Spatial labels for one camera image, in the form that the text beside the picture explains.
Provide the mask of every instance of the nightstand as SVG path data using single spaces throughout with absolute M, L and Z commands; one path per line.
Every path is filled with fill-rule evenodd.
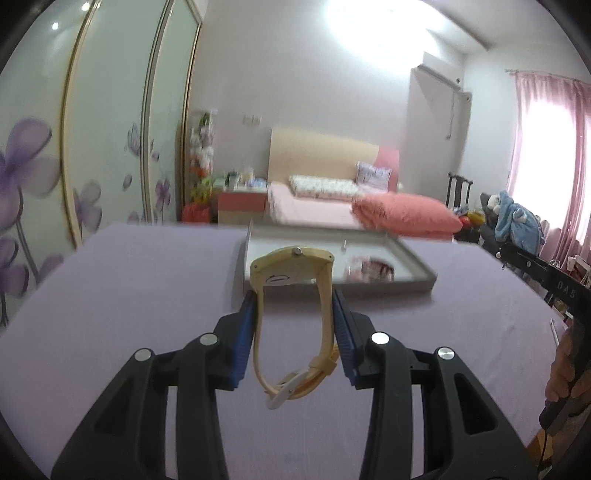
M 217 194 L 217 222 L 221 225 L 249 225 L 262 222 L 267 206 L 266 189 L 236 189 Z

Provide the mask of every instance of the red bag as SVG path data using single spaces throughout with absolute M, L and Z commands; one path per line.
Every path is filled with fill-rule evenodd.
M 183 209 L 183 223 L 209 223 L 209 205 L 204 203 L 189 203 Z

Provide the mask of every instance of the curtain rod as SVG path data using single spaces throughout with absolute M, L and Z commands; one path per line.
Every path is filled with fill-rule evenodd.
M 574 79 L 572 77 L 565 77 L 564 75 L 557 75 L 555 73 L 550 73 L 550 72 L 539 72 L 539 71 L 535 71 L 535 70 L 511 70 L 511 69 L 505 69 L 505 72 L 510 75 L 515 75 L 516 73 L 538 73 L 538 74 L 547 75 L 547 76 L 551 76 L 551 77 L 558 77 L 558 78 L 565 79 L 565 80 L 572 80 L 574 82 L 579 82 L 584 85 L 591 85 L 591 84 L 584 82 L 582 80 L 579 80 L 579 79 Z

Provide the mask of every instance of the purple tablecloth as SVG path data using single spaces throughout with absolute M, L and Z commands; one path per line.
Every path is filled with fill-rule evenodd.
M 0 338 L 0 411 L 46 475 L 136 349 L 180 349 L 238 309 L 245 239 L 245 229 L 113 225 L 22 307 Z M 431 296 L 351 299 L 350 307 L 409 348 L 452 347 L 529 443 L 554 356 L 551 310 L 475 245 L 407 244 L 439 274 Z M 292 300 L 269 301 L 265 309 L 262 365 L 276 381 L 316 355 L 319 307 Z M 358 478 L 371 395 L 355 391 L 337 367 L 313 394 L 270 411 L 250 364 L 238 390 L 218 393 L 230 478 Z M 417 435 L 415 473 L 421 443 Z

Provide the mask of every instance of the blue stuffed toy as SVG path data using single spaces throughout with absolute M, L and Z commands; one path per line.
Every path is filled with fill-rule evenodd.
M 518 247 L 537 255 L 545 243 L 544 233 L 538 218 L 527 208 L 515 203 L 506 191 L 492 196 L 489 207 L 499 215 L 495 237 L 498 242 L 505 242 L 507 237 Z

